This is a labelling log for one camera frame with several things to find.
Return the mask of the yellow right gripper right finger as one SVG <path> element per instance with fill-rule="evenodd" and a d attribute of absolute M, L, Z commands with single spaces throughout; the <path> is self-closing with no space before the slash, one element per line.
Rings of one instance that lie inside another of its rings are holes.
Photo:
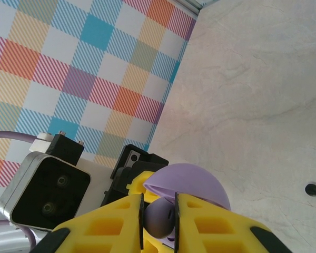
<path fill-rule="evenodd" d="M 175 252 L 290 252 L 264 224 L 185 193 L 175 195 Z"/>

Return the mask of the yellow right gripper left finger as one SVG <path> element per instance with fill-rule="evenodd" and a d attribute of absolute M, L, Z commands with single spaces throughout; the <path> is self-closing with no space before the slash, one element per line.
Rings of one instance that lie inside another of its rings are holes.
<path fill-rule="evenodd" d="M 58 225 L 34 252 L 141 252 L 143 208 L 142 194 L 114 201 Z"/>

